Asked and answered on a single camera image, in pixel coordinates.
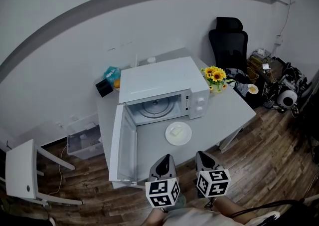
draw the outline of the white chair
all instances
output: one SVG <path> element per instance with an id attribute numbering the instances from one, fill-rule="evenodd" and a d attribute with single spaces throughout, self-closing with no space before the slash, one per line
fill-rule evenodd
<path id="1" fill-rule="evenodd" d="M 75 169 L 73 165 L 59 159 L 38 146 L 32 139 L 6 153 L 5 187 L 7 195 L 22 199 L 32 199 L 30 200 L 31 202 L 40 199 L 41 203 L 51 201 L 71 205 L 82 205 L 83 203 L 80 200 L 58 198 L 38 191 L 37 174 L 43 176 L 44 173 L 36 170 L 37 152 L 61 166 L 70 170 Z"/>

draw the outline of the yellow flower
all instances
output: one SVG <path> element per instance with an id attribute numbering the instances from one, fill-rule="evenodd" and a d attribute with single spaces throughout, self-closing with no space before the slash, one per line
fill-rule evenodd
<path id="1" fill-rule="evenodd" d="M 213 72 L 214 72 L 214 71 L 218 70 L 219 68 L 218 68 L 218 67 L 216 67 L 216 66 L 211 66 L 211 67 L 210 67 L 210 69 L 212 69 L 212 70 L 213 70 Z"/>
<path id="2" fill-rule="evenodd" d="M 222 73 L 220 72 L 220 70 L 216 70 L 213 72 L 212 79 L 213 79 L 213 81 L 220 81 L 223 79 Z"/>
<path id="3" fill-rule="evenodd" d="M 213 73 L 213 70 L 212 70 L 210 67 L 205 68 L 205 74 L 206 74 L 206 76 L 208 76 L 209 74 L 212 74 L 212 73 Z"/>
<path id="4" fill-rule="evenodd" d="M 224 79 L 226 78 L 226 73 L 223 69 L 220 69 L 220 72 L 221 72 L 221 77 Z"/>

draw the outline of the open microwave door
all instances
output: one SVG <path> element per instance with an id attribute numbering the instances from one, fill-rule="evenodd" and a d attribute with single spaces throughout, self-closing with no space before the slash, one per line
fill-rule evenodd
<path id="1" fill-rule="evenodd" d="M 109 180 L 126 185 L 137 182 L 137 128 L 123 104 L 115 114 Z"/>

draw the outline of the microwave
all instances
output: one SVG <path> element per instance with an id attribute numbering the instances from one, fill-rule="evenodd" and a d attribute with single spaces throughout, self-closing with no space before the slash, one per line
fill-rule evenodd
<path id="1" fill-rule="evenodd" d="M 109 168 L 112 182 L 137 181 L 137 127 L 188 115 L 204 116 L 209 86 L 191 57 L 122 70 Z"/>

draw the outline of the clear plastic storage box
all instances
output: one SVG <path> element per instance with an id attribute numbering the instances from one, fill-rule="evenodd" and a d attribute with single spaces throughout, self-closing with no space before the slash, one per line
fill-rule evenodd
<path id="1" fill-rule="evenodd" d="M 67 137 L 67 153 L 79 159 L 85 160 L 104 153 L 103 145 L 99 141 L 101 137 L 100 126 L 83 130 Z"/>

